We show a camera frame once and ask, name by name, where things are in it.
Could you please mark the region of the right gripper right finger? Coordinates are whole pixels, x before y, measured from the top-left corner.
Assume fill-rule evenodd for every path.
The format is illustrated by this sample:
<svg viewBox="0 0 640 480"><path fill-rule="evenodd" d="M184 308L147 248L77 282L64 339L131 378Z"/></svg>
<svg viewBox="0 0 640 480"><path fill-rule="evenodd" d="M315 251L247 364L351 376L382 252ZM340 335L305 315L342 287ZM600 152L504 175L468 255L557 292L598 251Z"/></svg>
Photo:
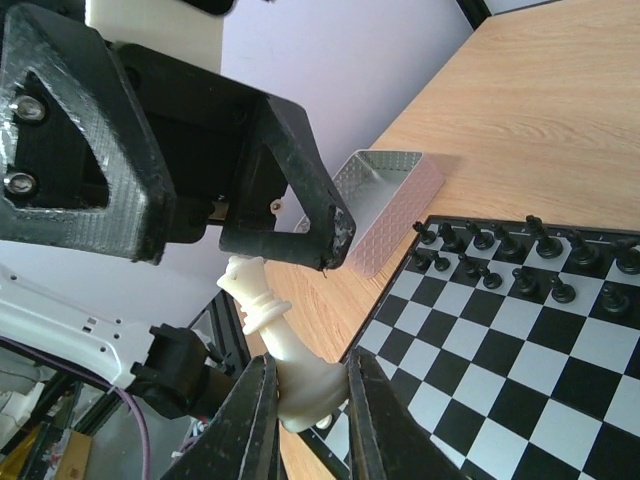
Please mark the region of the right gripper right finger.
<svg viewBox="0 0 640 480"><path fill-rule="evenodd" d="M373 354L351 351L347 371L351 479L465 477L401 403Z"/></svg>

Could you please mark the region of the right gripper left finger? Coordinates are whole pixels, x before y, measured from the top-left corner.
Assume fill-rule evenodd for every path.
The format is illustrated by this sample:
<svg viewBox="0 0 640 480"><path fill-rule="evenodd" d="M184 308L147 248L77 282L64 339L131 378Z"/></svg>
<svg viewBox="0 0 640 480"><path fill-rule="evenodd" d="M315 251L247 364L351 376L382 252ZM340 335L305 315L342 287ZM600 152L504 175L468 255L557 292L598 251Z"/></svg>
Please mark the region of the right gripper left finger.
<svg viewBox="0 0 640 480"><path fill-rule="evenodd" d="M276 362L251 360L209 427L165 479L278 479L280 445Z"/></svg>

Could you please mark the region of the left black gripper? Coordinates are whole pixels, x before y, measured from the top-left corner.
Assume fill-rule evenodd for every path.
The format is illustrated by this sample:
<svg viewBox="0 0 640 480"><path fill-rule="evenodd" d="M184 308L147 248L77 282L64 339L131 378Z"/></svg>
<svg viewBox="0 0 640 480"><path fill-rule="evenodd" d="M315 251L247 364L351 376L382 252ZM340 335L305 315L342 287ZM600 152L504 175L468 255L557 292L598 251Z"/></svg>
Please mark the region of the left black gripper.
<svg viewBox="0 0 640 480"><path fill-rule="evenodd" d="M229 254L343 265L356 223L302 107L33 3L1 12L1 175L34 181L2 189L4 240L156 264L211 224Z"/></svg>

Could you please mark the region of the white chess queen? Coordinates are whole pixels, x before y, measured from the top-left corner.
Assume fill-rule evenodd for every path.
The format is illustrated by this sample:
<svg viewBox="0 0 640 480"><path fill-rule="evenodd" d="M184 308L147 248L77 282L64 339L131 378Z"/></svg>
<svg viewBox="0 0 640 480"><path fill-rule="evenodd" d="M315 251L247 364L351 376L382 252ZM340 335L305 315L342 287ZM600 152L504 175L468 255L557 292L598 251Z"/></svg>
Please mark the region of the white chess queen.
<svg viewBox="0 0 640 480"><path fill-rule="evenodd" d="M292 304L274 295L263 258L230 257L217 285L245 314L243 333L259 334L275 359L278 418L287 431L299 433L315 426L346 401L346 367L317 356L294 332L285 318Z"/></svg>

